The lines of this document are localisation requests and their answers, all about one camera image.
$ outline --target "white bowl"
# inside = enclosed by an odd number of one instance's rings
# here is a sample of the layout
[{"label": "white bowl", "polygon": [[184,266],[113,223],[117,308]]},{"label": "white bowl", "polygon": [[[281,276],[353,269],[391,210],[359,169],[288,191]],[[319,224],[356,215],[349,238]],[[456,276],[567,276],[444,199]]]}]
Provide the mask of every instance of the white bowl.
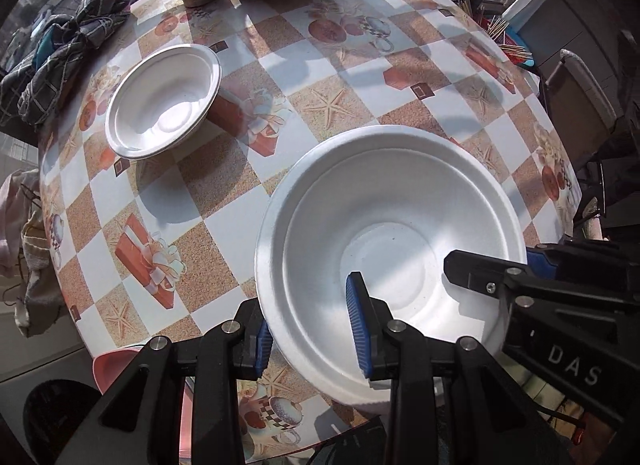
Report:
[{"label": "white bowl", "polygon": [[123,158],[153,156],[187,138],[218,93],[218,56],[199,44],[170,46],[147,57],[122,80],[105,132]]},{"label": "white bowl", "polygon": [[449,283],[453,249],[526,262],[520,224],[493,176],[450,141],[402,125],[358,128],[303,156],[271,197],[258,236],[258,298],[277,346],[325,394],[384,411],[356,358],[345,281],[425,335],[471,335],[492,353],[498,301]]}]

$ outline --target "checkered tablecloth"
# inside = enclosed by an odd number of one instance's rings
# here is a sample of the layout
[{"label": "checkered tablecloth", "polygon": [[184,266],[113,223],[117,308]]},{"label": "checkered tablecloth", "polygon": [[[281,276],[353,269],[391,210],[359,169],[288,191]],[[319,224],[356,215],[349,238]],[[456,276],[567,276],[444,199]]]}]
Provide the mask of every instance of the checkered tablecloth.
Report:
[{"label": "checkered tablecloth", "polygon": [[[196,10],[139,0],[131,12],[40,146],[52,258],[92,355],[155,334],[199,336],[233,317],[256,295],[270,194],[309,149],[350,128],[405,124],[468,150],[504,188],[528,245],[571,229],[580,191],[551,121],[521,71],[450,0],[217,0]],[[222,63],[208,120],[172,150],[117,159],[104,119],[118,82],[185,42],[210,45]],[[250,431],[254,460],[366,419],[277,351],[262,382],[303,421],[297,444]],[[247,391],[239,384],[240,397]]]}]

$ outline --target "white lettering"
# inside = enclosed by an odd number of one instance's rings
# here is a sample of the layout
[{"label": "white lettering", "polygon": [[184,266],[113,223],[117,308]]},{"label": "white lettering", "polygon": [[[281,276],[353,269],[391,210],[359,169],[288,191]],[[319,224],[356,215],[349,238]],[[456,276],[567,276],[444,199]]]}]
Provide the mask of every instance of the white lettering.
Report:
[{"label": "white lettering", "polygon": [[557,364],[562,360],[562,348],[560,346],[554,346],[551,348],[551,353],[549,354],[549,362],[552,364]]},{"label": "white lettering", "polygon": [[571,364],[564,368],[564,371],[573,371],[574,377],[578,376],[578,368],[580,367],[580,357],[575,357]]},{"label": "white lettering", "polygon": [[584,383],[587,385],[596,385],[596,382],[598,382],[598,379],[600,378],[601,372],[602,369],[600,369],[598,366],[593,366],[593,368],[589,370],[589,376],[584,379]]}]

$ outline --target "bowl rim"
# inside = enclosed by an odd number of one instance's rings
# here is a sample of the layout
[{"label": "bowl rim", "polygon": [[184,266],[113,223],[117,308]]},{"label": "bowl rim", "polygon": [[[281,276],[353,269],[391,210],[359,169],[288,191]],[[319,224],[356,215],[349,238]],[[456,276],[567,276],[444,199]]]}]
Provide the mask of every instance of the bowl rim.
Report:
[{"label": "bowl rim", "polygon": [[[168,140],[159,143],[156,146],[147,149],[141,150],[130,150],[129,147],[118,141],[118,137],[115,134],[115,114],[114,114],[114,105],[116,106],[120,102],[122,98],[122,94],[127,89],[129,82],[138,77],[143,71],[146,71],[151,67],[151,65],[161,59],[158,57],[169,57],[172,55],[180,55],[183,53],[191,53],[196,52],[199,57],[209,62],[211,67],[211,72],[214,77],[214,83],[209,86],[209,91],[206,96],[206,105],[202,108],[200,114],[193,119],[187,130],[182,132],[181,134],[176,134],[169,138]],[[176,44],[173,46],[168,46],[166,48],[161,48],[158,51],[155,51],[148,57],[141,60],[127,75],[122,79],[113,93],[113,97],[109,102],[109,106],[107,107],[106,118],[104,121],[104,132],[107,137],[107,143],[111,150],[117,154],[118,156],[122,156],[127,159],[143,159],[149,158],[159,152],[162,152],[168,148],[171,148],[173,145],[178,143],[182,138],[187,137],[196,127],[200,125],[200,123],[207,116],[207,112],[209,111],[210,106],[213,103],[213,100],[218,95],[218,90],[220,89],[220,84],[222,83],[222,64],[220,63],[220,59],[218,55],[210,48],[202,45],[202,44]]]},{"label": "bowl rim", "polygon": [[[345,403],[346,405],[360,407],[366,407],[368,405],[374,409],[382,410],[386,409],[385,405],[388,402],[388,390],[386,391],[386,400],[381,401],[380,397],[383,396],[380,395],[381,391],[375,391],[375,393],[372,393],[370,397],[366,397],[363,394],[356,393],[353,388],[348,389],[340,385],[333,384],[327,379],[321,371],[321,368],[316,366],[309,358],[306,357],[305,353],[301,351],[303,344],[297,341],[299,336],[293,334],[290,327],[287,326],[285,316],[278,308],[276,301],[276,288],[278,287],[278,284],[274,281],[274,276],[278,270],[273,268],[274,253],[276,252],[274,249],[273,239],[277,228],[281,227],[288,230],[289,223],[287,223],[286,226],[280,226],[279,224],[280,218],[284,213],[283,210],[286,209],[286,205],[292,191],[294,191],[295,187],[305,176],[306,172],[316,162],[324,158],[324,156],[328,155],[332,150],[339,146],[343,146],[363,138],[387,134],[409,135],[414,138],[422,138],[424,140],[440,144],[440,146],[453,152],[454,155],[463,158],[463,162],[468,162],[482,175],[484,175],[485,180],[487,180],[488,184],[491,185],[497,194],[497,198],[499,198],[503,208],[507,210],[508,217],[503,219],[504,225],[509,225],[514,232],[519,233],[518,239],[515,240],[514,243],[516,248],[514,248],[513,254],[509,254],[510,257],[520,263],[526,263],[527,260],[526,245],[520,221],[502,186],[486,169],[486,167],[484,167],[484,165],[482,165],[471,154],[466,152],[466,150],[455,145],[452,141],[442,138],[432,132],[417,129],[415,127],[408,127],[406,125],[371,125],[360,127],[342,132],[319,143],[293,165],[271,195],[271,199],[262,219],[260,231],[258,232],[255,248],[254,271],[260,308],[268,322],[273,339],[281,350],[282,355],[304,379],[309,381],[322,393],[329,395],[335,400]],[[502,310],[500,310],[500,315],[498,315],[498,320],[495,326],[487,335],[488,339],[491,339],[492,345],[496,345],[495,338],[498,335],[497,331],[502,328],[500,322],[501,315],[503,315]],[[498,343],[497,347],[495,347],[495,350],[493,351],[494,353],[499,350],[499,346],[502,342],[502,336],[504,336],[504,333],[500,334],[500,341],[497,341]]]}]

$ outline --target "gray checkered towel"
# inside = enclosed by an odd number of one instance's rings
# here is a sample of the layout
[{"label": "gray checkered towel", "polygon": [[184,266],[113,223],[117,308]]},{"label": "gray checkered towel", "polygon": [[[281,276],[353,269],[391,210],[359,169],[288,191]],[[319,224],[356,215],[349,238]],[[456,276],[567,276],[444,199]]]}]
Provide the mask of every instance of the gray checkered towel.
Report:
[{"label": "gray checkered towel", "polygon": [[0,124],[42,124],[87,50],[99,48],[129,13],[129,0],[82,0],[75,16],[51,16],[34,50],[0,82]]}]

